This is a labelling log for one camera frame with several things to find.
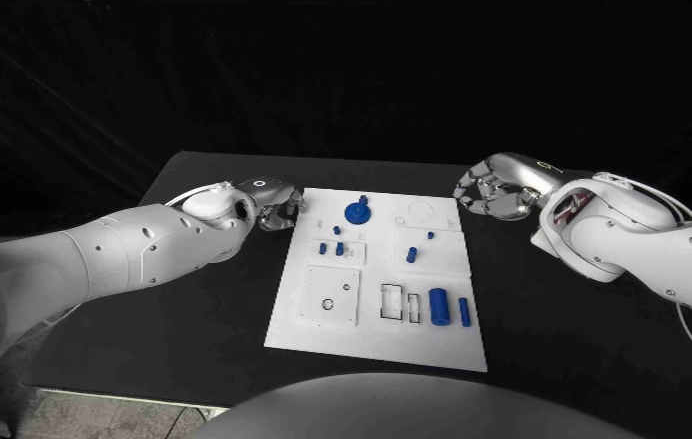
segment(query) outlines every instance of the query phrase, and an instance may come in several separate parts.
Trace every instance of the blue object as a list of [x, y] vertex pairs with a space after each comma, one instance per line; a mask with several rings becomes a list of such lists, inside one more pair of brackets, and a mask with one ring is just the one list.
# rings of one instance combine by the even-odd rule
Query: blue object
[[416, 247], [413, 247], [409, 250], [409, 256], [407, 256], [407, 262], [410, 262], [411, 264], [416, 262], [416, 255], [417, 254], [419, 254], [419, 249]]
[[447, 306], [447, 291], [445, 289], [432, 289], [430, 296], [430, 322], [436, 326], [450, 325], [450, 308]]
[[368, 198], [365, 196], [361, 196], [358, 202], [348, 205], [344, 215], [352, 224], [365, 224], [371, 220], [371, 208], [368, 207]]
[[466, 297], [459, 299], [459, 310], [462, 311], [462, 325], [472, 327], [472, 315], [469, 314], [469, 301]]

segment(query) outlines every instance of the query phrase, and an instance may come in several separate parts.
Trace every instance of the white pegboard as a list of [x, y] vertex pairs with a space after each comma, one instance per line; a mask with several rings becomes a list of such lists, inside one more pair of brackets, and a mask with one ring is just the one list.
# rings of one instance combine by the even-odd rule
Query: white pegboard
[[[362, 194], [368, 197], [373, 217], [365, 224], [354, 225], [344, 212]], [[456, 200], [311, 188], [305, 198], [308, 209], [300, 214], [293, 233], [264, 345], [488, 372]], [[341, 227], [339, 236], [334, 233], [334, 226]], [[429, 232], [435, 232], [433, 239], [427, 239]], [[328, 254], [332, 255], [336, 242], [345, 243], [347, 250], [349, 245], [354, 250], [362, 246], [362, 256], [355, 252], [354, 256], [325, 257], [319, 254], [321, 242], [329, 242]], [[414, 264], [406, 261], [410, 247], [419, 248]], [[316, 288], [319, 279], [311, 267], [313, 271], [321, 267], [326, 269], [321, 277], [336, 278], [326, 279], [324, 290]], [[339, 269], [344, 269], [344, 277], [342, 273], [334, 272]], [[360, 292], [351, 296], [358, 299], [358, 319], [351, 321], [357, 322], [355, 327], [344, 327], [344, 319], [332, 318], [329, 311], [318, 306], [328, 298], [322, 296], [339, 292], [336, 287], [354, 272], [360, 273]], [[381, 318], [383, 284], [403, 288], [401, 323]], [[430, 322], [429, 290], [433, 288], [447, 290], [449, 326], [435, 326]], [[409, 294], [419, 294], [420, 299], [422, 324], [416, 327], [407, 327], [411, 326]], [[460, 297], [469, 300], [469, 328], [462, 326]], [[311, 308], [313, 315], [306, 321], [302, 314]]]

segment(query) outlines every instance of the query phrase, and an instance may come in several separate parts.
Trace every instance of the robotic hand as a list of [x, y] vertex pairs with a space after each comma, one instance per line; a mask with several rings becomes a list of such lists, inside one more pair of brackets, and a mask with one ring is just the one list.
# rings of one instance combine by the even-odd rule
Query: robotic hand
[[231, 259], [257, 223], [293, 227], [303, 192], [267, 177], [221, 182], [67, 231], [0, 244], [0, 355], [52, 315]]
[[[466, 195], [475, 183], [481, 200]], [[664, 298], [692, 305], [692, 226], [681, 210], [690, 217], [692, 211], [652, 187], [606, 172], [567, 173], [501, 153], [468, 171], [455, 197], [469, 211], [508, 221], [524, 219], [537, 206], [531, 242], [580, 274], [612, 282], [629, 271]]]

